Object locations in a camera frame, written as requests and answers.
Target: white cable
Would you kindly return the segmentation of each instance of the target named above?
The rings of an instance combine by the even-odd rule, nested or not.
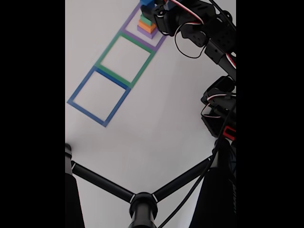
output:
[[[183,8],[188,13],[192,14],[193,16],[195,16],[204,25],[204,21],[195,12],[193,12],[192,10],[188,9],[187,7],[185,7],[179,1],[176,1],[176,0],[170,0],[170,1],[173,2],[174,4],[178,5],[179,7]]]
[[[204,108],[203,108],[203,110],[201,111],[201,115],[202,116],[205,116],[205,117],[210,117],[210,118],[221,118],[220,116],[211,116],[211,115],[205,115],[205,114],[202,114],[203,113],[203,111],[205,110],[205,108],[207,108],[207,107],[209,107],[209,105],[210,105],[210,103],[209,104],[207,104]]]
[[[228,59],[228,61],[231,63],[231,65],[237,69],[237,65],[233,62],[232,58],[230,57],[230,55],[226,54],[226,57]]]
[[[209,101],[209,100],[211,100],[212,98],[217,97],[217,96],[226,96],[226,95],[227,95],[227,94],[215,94],[215,95],[212,95],[212,96],[208,97],[208,98],[207,98],[207,101]]]
[[[174,36],[176,36],[176,34],[179,32],[181,26],[183,26],[183,25],[200,25],[200,23],[198,23],[198,22],[188,22],[188,23],[185,23],[185,24],[181,24],[180,26],[178,26],[177,30],[175,31]]]

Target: black metal rod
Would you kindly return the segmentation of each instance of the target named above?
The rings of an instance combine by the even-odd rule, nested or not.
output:
[[[225,70],[229,76],[236,82],[237,81],[237,70],[232,66],[232,64],[228,61],[226,55],[220,59],[218,65]]]
[[[171,195],[172,193],[176,192],[181,187],[188,184],[190,181],[197,178],[201,172],[205,169],[207,164],[209,163],[209,158],[203,160],[201,163],[197,164],[193,168],[189,169],[179,177],[175,178],[165,186],[161,187],[157,191],[155,191],[153,194],[157,199],[157,202],[160,202],[167,196]]]
[[[72,161],[72,172],[84,180],[130,203],[134,193]]]

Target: orange block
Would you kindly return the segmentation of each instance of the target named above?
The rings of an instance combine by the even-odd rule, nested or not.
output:
[[[152,24],[151,26],[143,23],[141,20],[139,20],[138,22],[139,27],[141,27],[143,30],[152,33],[154,31],[154,29],[156,28],[155,24]]]

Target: colored block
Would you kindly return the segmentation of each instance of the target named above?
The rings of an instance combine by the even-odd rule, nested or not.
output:
[[[137,30],[144,34],[146,37],[149,37],[150,39],[153,39],[153,37],[156,35],[157,33],[157,29],[154,29],[154,31],[152,33],[146,32],[145,30],[143,30],[141,27],[137,26]]]
[[[155,7],[154,2],[149,3],[146,7],[153,9]]]
[[[147,19],[143,14],[141,15],[141,21],[149,26],[151,26],[153,24],[153,22],[150,21],[149,19]]]
[[[141,6],[151,6],[153,4],[153,8],[154,8],[154,0],[141,0]]]
[[[139,20],[138,25],[143,30],[145,30],[146,32],[149,32],[149,33],[152,33],[154,31],[154,29],[156,28],[155,24],[152,24],[152,26],[148,26],[145,23],[143,23],[141,20]]]

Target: wire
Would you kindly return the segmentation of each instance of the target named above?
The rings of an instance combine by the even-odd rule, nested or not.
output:
[[[209,104],[207,104],[204,108],[203,108],[203,110],[201,111],[201,115],[202,116],[205,116],[205,117],[210,117],[210,118],[221,118],[220,116],[212,116],[212,115],[205,115],[205,114],[203,114],[203,111],[205,110],[205,108],[207,108],[208,106],[210,105],[210,103]]]
[[[230,57],[230,55],[229,55],[229,54],[226,54],[226,57],[227,57],[228,61],[231,63],[231,65],[232,65],[235,69],[237,69],[237,65],[233,62],[233,60],[232,60],[232,58]]]
[[[201,56],[201,54],[203,53],[203,50],[205,49],[206,46],[203,47],[203,49],[201,50],[199,56],[197,56],[197,57],[192,57],[192,56],[188,56],[188,55],[184,54],[184,53],[179,49],[179,47],[178,47],[178,45],[177,45],[177,42],[176,42],[176,35],[177,35],[177,33],[179,32],[179,30],[181,29],[181,27],[184,26],[184,25],[200,25],[200,24],[197,23],[197,22],[186,22],[186,23],[183,23],[183,24],[181,24],[180,26],[178,26],[178,28],[176,29],[175,34],[174,34],[174,43],[175,43],[175,46],[176,46],[176,48],[178,49],[178,51],[181,52],[184,56],[186,56],[186,57],[188,57],[188,58],[199,58],[199,57]]]
[[[225,14],[225,12],[219,7],[219,5],[214,1],[214,0],[209,0],[215,8],[218,9],[218,11],[223,15],[223,17],[228,21],[229,25],[232,26],[232,28],[237,31],[237,27],[230,21],[230,19],[227,17],[227,15]]]
[[[190,191],[188,192],[188,194],[186,195],[186,197],[183,199],[183,201],[177,206],[177,208],[167,217],[166,220],[164,220],[164,222],[158,227],[158,228],[163,228],[164,225],[166,225],[170,219],[181,209],[181,207],[186,203],[186,201],[189,199],[189,197],[191,196],[191,194],[194,192],[194,190],[196,189],[196,187],[199,185],[199,183],[201,182],[201,180],[204,178],[205,174],[208,172],[208,170],[210,169],[214,159],[215,159],[215,156],[218,152],[218,148],[219,148],[219,141],[222,140],[223,138],[223,132],[225,130],[225,127],[228,123],[228,120],[233,112],[233,110],[235,109],[235,107],[237,106],[237,102],[235,101],[232,109],[229,111],[223,125],[222,125],[222,128],[220,129],[219,131],[219,137],[218,137],[218,140],[214,146],[214,149],[212,150],[212,153],[214,152],[213,156],[211,157],[208,165],[206,166],[206,168],[204,169],[204,171],[202,172],[202,174],[200,175],[200,177],[196,180],[195,184],[192,186],[192,188],[190,189]]]
[[[207,101],[213,99],[214,97],[218,97],[218,96],[227,96],[227,94],[215,94],[215,95],[212,95],[212,96],[210,96],[210,97],[207,98]]]
[[[176,0],[170,0],[171,2],[173,2],[174,4],[178,5],[179,7],[181,7],[182,9],[186,10],[188,13],[190,13],[191,15],[193,15],[194,17],[196,17],[203,25],[205,24],[204,21],[202,20],[202,18],[200,18],[195,12],[193,12],[192,10],[190,10],[189,8],[185,7],[183,4],[181,4],[180,2],[176,1]]]

